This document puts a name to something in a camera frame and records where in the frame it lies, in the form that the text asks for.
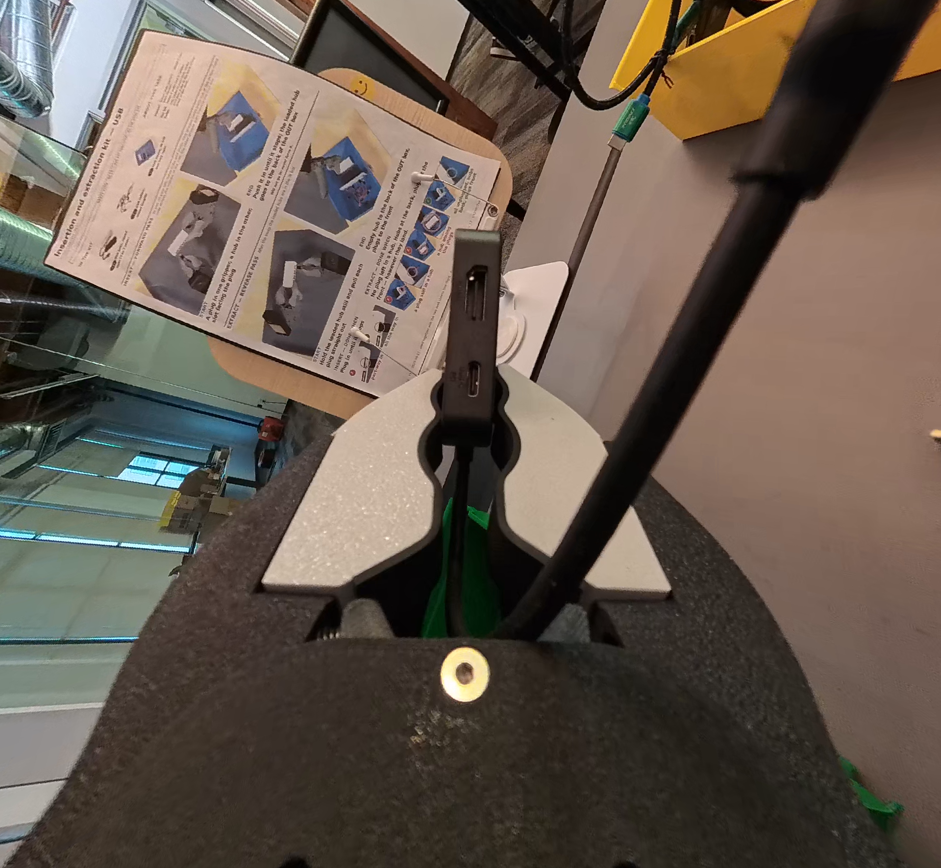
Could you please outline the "white stand base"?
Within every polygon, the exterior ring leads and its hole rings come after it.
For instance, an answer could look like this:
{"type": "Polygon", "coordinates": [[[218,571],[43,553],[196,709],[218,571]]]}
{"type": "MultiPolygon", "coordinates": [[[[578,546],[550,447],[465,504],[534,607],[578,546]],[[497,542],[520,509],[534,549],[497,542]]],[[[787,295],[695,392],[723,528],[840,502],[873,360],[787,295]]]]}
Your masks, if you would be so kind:
{"type": "Polygon", "coordinates": [[[566,263],[525,267],[500,278],[497,364],[532,377],[569,279],[566,263]]]}

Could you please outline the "instruction sheet on stand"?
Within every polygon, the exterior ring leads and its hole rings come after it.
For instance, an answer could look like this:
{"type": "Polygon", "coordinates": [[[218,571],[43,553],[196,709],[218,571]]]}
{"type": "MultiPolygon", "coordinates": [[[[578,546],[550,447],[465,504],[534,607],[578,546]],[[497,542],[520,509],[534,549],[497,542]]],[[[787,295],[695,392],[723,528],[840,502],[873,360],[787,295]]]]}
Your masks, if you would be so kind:
{"type": "MultiPolygon", "coordinates": [[[[457,149],[497,161],[500,172],[490,190],[489,200],[500,210],[497,217],[497,226],[500,226],[511,199],[513,177],[508,160],[492,141],[373,79],[370,79],[370,88],[363,98],[457,149]]],[[[302,368],[286,366],[239,345],[212,337],[207,342],[219,367],[231,377],[284,400],[292,400],[341,419],[357,414],[373,400],[351,387],[323,379],[302,368]]]]}

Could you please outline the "printed instruction sheet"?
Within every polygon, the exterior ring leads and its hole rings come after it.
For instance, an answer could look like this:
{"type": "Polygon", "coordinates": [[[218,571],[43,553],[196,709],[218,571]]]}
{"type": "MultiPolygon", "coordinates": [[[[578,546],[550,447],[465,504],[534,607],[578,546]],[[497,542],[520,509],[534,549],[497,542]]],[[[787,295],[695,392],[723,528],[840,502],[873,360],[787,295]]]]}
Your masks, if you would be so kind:
{"type": "Polygon", "coordinates": [[[371,396],[443,346],[501,162],[282,61],[138,35],[44,262],[371,396]]]}

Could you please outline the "yellow plastic bin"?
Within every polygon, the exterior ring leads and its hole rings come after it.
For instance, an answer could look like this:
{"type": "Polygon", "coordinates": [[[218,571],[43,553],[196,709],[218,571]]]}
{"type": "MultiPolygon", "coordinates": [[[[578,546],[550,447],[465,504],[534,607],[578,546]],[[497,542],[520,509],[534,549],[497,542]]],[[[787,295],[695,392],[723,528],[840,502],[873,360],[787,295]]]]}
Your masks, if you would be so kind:
{"type": "MultiPolygon", "coordinates": [[[[610,82],[623,90],[661,45],[671,0],[647,0],[610,82]]],[[[760,120],[795,40],[817,0],[782,0],[751,18],[732,13],[708,39],[678,49],[665,67],[650,114],[680,140],[760,120]]],[[[938,72],[940,3],[905,56],[895,81],[938,72]]]]}

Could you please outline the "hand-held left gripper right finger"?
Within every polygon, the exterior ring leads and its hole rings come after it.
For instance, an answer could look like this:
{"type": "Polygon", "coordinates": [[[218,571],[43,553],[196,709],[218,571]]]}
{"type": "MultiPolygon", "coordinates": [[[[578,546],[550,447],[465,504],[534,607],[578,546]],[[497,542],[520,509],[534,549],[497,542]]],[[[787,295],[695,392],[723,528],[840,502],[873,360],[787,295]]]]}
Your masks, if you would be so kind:
{"type": "MultiPolygon", "coordinates": [[[[608,453],[573,409],[509,366],[499,421],[498,537],[522,554],[528,586],[562,542],[608,453]]],[[[671,584],[635,509],[582,581],[583,599],[665,599],[671,584]]]]}

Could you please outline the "black square hub lead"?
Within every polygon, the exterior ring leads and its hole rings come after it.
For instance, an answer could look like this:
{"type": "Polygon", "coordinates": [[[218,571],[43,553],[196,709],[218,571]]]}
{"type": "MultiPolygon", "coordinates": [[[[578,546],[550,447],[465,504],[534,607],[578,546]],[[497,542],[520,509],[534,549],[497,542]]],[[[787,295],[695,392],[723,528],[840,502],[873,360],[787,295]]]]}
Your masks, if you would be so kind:
{"type": "Polygon", "coordinates": [[[799,207],[822,194],[938,0],[817,0],[783,67],[737,196],[557,550],[496,639],[534,641],[617,532],[799,207]]]}

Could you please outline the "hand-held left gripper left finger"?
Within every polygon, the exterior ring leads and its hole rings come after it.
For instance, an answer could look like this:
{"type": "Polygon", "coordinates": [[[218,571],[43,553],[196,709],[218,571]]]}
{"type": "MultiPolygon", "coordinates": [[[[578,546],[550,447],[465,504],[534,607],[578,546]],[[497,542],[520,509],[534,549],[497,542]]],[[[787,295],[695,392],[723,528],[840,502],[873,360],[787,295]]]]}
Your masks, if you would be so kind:
{"type": "Polygon", "coordinates": [[[263,575],[266,592],[351,595],[438,536],[428,439],[440,373],[423,373],[337,429],[263,575]]]}

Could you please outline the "thin braided cable green plugs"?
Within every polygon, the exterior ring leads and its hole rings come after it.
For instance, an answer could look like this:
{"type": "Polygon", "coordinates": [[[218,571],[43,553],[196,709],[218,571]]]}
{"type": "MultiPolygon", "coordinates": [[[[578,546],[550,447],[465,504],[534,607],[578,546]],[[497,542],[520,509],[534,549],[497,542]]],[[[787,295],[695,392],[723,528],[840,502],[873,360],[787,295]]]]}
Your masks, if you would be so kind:
{"type": "Polygon", "coordinates": [[[559,59],[563,78],[576,99],[593,111],[604,111],[621,104],[625,108],[613,129],[610,146],[616,150],[629,144],[639,132],[650,110],[650,98],[659,81],[663,78],[667,60],[678,47],[681,36],[689,30],[697,16],[699,0],[693,0],[689,7],[680,11],[683,0],[671,0],[663,43],[655,51],[641,72],[629,86],[618,91],[610,98],[594,98],[582,86],[579,71],[574,63],[574,45],[571,38],[571,22],[575,0],[562,0],[562,18],[560,21],[561,56],[559,59]]]}

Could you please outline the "silver ventilation duct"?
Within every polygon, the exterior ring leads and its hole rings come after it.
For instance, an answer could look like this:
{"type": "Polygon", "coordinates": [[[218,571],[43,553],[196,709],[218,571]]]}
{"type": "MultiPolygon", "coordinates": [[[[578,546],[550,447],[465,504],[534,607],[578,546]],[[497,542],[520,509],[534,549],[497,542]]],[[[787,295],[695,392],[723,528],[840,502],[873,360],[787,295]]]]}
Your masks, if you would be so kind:
{"type": "Polygon", "coordinates": [[[2,107],[21,119],[53,102],[50,0],[1,0],[2,107]]]}

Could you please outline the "cardboard boxes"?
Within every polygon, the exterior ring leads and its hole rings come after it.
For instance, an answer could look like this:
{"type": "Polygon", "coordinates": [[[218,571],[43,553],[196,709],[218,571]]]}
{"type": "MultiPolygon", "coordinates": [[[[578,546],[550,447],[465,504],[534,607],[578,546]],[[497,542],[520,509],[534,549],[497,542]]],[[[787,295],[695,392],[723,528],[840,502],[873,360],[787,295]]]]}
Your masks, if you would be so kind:
{"type": "Polygon", "coordinates": [[[238,501],[225,498],[230,448],[213,446],[208,462],[184,476],[168,500],[159,532],[208,538],[234,513],[238,501]]]}

